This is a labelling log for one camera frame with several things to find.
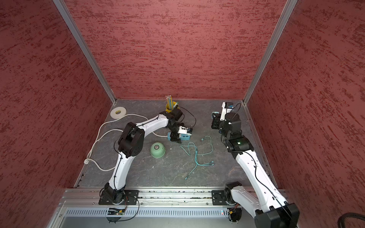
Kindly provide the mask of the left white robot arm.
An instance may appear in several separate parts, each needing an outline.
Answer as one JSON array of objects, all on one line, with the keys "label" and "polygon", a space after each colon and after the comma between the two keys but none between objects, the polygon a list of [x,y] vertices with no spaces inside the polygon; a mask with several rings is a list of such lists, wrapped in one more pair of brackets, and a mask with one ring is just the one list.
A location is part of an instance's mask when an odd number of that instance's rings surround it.
[{"label": "left white robot arm", "polygon": [[118,160],[112,177],[100,192],[99,205],[120,205],[127,202],[126,178],[135,157],[143,149],[144,139],[161,128],[170,130],[170,141],[181,143],[180,135],[191,135],[193,129],[179,119],[183,112],[174,108],[171,112],[160,112],[156,117],[141,123],[129,122],[118,140]]}]

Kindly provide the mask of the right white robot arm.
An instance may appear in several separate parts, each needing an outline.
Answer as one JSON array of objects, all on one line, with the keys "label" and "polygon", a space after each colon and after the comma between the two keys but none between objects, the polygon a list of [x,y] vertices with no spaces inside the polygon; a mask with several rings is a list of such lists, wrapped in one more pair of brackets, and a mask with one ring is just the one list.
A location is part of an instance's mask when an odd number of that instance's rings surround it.
[{"label": "right white robot arm", "polygon": [[256,193],[252,196],[238,182],[230,183],[225,187],[225,201],[239,204],[241,210],[253,217],[258,228],[297,227],[298,207],[289,203],[268,177],[254,147],[242,134],[240,116],[235,112],[213,112],[212,119],[212,129],[219,131],[222,143],[243,169]]}]

